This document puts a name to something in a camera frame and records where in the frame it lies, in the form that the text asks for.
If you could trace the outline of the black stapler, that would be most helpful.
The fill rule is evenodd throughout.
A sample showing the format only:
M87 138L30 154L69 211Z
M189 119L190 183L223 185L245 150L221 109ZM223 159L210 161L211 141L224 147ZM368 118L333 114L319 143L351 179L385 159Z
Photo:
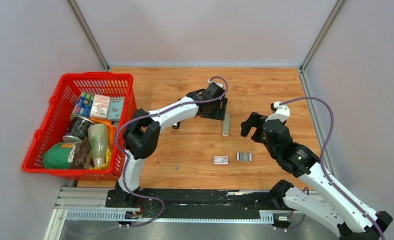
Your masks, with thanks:
M175 130L178 130L178 129L180 128L180 125L181 125L181 122L178 121L178 122L176 122L176 123L174 123L174 124L172 125L172 128L175 129Z

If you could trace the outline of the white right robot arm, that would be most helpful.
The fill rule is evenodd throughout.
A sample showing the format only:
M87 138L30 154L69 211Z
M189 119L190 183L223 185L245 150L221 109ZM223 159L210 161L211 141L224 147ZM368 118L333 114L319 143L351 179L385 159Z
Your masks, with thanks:
M262 143L284 171L309 185L323 198L320 201L304 194L292 183L280 180L270 190L274 208L298 210L341 240L378 240L392 223L388 212L376 211L364 204L323 169L319 157L305 145L295 142L281 120L252 112L240 127L243 137L255 128L251 139Z

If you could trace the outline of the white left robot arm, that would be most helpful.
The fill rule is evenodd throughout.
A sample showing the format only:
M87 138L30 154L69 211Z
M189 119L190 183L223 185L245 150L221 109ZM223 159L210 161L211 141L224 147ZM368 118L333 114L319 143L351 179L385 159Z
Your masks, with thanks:
M144 163L157 148L160 133L184 120L200 117L222 121L225 118L228 99L228 82L221 77L216 83L212 77L208 87L189 92L178 101L160 109L138 109L132 119L116 132L114 144L124 154L124 165L116 186L118 200L125 207L133 207L140 196L136 190Z

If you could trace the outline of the red white staple box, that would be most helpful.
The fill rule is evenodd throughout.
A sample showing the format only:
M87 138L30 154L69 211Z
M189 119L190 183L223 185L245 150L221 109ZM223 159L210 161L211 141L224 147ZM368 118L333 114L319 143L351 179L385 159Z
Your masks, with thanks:
M227 156L213 156L213 165L228 165L229 159Z

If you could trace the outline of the teal sponge pack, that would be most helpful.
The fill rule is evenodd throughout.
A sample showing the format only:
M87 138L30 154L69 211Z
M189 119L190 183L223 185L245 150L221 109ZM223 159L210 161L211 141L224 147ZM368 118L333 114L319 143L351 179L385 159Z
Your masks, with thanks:
M106 119L111 122L119 122L124 108L124 97L112 97Z

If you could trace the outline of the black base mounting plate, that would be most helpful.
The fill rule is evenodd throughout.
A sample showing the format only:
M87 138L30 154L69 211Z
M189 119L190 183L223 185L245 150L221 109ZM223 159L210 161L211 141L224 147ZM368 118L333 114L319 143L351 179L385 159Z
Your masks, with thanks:
M147 198L114 189L107 193L105 205L137 208L145 218L160 214L160 218L174 219L252 220L260 217L260 211L291 211L268 191L143 188L135 193Z

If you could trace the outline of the pink sponge pack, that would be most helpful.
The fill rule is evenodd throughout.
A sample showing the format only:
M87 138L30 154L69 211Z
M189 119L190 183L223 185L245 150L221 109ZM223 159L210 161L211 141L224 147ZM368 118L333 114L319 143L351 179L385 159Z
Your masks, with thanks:
M96 94L94 96L89 117L106 119L110 108L111 98L106 95Z

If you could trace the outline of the blue green scrubber pack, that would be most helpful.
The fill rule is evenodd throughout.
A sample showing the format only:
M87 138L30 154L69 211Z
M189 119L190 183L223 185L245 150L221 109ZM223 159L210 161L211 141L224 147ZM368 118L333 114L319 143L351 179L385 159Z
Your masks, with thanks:
M94 95L87 92L81 92L72 108L69 119L73 120L76 117L89 118L93 101Z

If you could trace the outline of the dark glass jar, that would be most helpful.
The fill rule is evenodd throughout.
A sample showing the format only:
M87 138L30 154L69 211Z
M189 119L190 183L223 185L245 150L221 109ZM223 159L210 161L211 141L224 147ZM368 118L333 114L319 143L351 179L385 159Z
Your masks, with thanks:
M62 137L63 142L81 142L88 136L88 129L94 125L90 119L82 116L74 117L65 135Z

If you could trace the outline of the green snack bag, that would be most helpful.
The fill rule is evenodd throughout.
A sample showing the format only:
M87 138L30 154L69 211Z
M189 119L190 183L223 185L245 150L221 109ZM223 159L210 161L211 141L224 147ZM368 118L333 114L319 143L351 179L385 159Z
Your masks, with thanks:
M75 153L80 142L59 142L53 145L43 156L45 169L72 169Z

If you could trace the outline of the red plastic shopping basket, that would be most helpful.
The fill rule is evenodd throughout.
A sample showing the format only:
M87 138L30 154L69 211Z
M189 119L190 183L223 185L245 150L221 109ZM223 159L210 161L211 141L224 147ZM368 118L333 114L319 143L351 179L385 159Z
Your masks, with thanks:
M82 92L109 97L123 97L124 107L120 124L129 121L137 110L133 90L134 78L129 73L85 72L64 74L49 99L47 113L22 164L25 173L47 174L67 180L115 181L124 166L125 156L117 148L112 151L109 167L103 170L46 169L43 164L45 152L62 141L70 125L70 114Z

